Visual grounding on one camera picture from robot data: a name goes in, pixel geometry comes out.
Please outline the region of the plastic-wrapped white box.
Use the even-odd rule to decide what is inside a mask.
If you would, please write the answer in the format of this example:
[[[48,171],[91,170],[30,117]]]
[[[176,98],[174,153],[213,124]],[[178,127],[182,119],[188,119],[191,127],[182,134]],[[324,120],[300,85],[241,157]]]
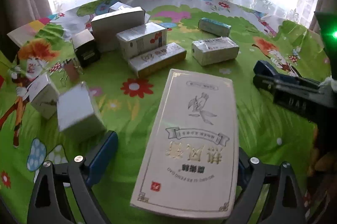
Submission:
[[[229,37],[217,37],[193,41],[191,51],[201,66],[207,66],[235,59],[239,46]]]

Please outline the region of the teal-topped small box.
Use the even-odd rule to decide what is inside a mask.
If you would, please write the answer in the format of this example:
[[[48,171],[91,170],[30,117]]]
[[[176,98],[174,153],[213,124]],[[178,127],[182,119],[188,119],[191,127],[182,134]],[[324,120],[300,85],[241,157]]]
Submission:
[[[228,37],[231,31],[230,25],[205,17],[199,20],[198,28],[218,37]]]

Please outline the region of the large white gold-print box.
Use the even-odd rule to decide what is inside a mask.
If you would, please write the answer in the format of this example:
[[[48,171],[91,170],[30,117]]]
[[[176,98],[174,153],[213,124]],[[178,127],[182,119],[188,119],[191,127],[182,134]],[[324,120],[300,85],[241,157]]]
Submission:
[[[171,217],[226,219],[238,176],[230,79],[170,70],[130,204]]]

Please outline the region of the long yellow white box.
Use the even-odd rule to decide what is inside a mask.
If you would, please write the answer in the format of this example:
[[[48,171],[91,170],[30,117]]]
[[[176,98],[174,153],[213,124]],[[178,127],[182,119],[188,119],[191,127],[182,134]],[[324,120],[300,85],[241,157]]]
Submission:
[[[128,65],[138,78],[145,78],[162,68],[184,60],[186,55],[186,49],[172,42],[130,59]]]

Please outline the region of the white box with red notes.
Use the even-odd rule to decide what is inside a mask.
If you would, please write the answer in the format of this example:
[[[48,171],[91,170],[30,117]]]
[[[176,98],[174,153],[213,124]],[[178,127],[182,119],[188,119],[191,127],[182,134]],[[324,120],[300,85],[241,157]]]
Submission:
[[[162,47],[167,43],[167,29],[149,22],[116,35],[123,58],[128,61],[138,55]]]

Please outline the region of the black box with white top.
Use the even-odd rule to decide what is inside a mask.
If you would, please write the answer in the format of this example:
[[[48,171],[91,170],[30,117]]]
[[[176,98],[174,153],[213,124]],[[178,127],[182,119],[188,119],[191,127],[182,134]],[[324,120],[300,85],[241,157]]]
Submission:
[[[71,41],[76,58],[82,68],[100,60],[98,43],[88,29],[73,35]]]

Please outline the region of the large grey cardboard box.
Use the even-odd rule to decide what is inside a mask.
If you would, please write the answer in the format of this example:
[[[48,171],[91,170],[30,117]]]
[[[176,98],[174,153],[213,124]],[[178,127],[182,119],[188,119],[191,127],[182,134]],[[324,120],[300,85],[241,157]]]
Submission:
[[[126,8],[95,16],[91,20],[92,34],[100,53],[116,50],[116,35],[122,31],[144,24],[145,11],[141,7]]]

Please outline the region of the small white cube box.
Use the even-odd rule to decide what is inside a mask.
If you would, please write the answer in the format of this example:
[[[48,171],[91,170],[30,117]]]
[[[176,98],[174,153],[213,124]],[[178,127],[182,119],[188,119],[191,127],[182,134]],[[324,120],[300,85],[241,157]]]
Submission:
[[[106,130],[98,105],[86,82],[61,94],[56,104],[58,130],[82,142]]]

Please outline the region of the white box with thin print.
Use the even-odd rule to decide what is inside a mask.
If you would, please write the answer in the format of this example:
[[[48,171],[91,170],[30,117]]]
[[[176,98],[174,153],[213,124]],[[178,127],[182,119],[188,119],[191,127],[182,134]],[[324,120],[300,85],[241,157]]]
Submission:
[[[45,119],[56,113],[59,91],[47,73],[37,77],[28,88],[30,104]]]

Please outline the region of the small brown box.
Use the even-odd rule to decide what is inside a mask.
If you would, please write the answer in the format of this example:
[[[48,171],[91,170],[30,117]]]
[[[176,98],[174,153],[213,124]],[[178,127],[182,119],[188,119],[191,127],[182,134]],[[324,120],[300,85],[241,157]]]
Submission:
[[[72,83],[76,83],[79,80],[79,71],[72,59],[65,60],[63,69]]]

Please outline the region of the green cartoon play mat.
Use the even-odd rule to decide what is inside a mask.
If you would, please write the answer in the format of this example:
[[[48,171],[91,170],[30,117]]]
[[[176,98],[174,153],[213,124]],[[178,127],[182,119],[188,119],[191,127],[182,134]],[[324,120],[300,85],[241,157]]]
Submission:
[[[167,27],[168,41],[187,51],[193,41],[210,37],[198,29],[201,18],[231,26],[230,38],[239,46],[236,59],[203,67],[188,54],[174,68],[231,79],[240,146],[269,164],[290,162],[301,191],[305,191],[314,124],[273,104],[269,93],[253,85],[253,68],[257,61],[265,60],[281,73],[322,81],[330,75],[330,61],[319,45],[320,37],[293,21],[221,0],[119,1],[144,8],[152,21]],[[1,199],[14,218],[25,223],[41,163],[73,159],[100,138],[79,143],[59,132],[56,117],[46,120],[29,104],[15,110],[17,85],[10,76],[15,66],[16,62],[1,57]],[[119,137],[116,158],[94,187],[112,223],[171,223],[169,218],[129,205],[168,74],[169,68],[163,68],[138,79],[119,50],[103,54],[84,69],[82,80],[89,86],[104,124]]]

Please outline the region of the white box behind grey box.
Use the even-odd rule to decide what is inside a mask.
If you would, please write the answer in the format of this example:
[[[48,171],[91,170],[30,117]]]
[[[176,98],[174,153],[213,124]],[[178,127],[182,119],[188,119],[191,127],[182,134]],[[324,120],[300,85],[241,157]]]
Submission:
[[[115,4],[109,7],[108,12],[110,13],[110,12],[115,12],[115,11],[129,9],[129,8],[131,8],[131,6],[126,5],[122,2],[116,2]]]

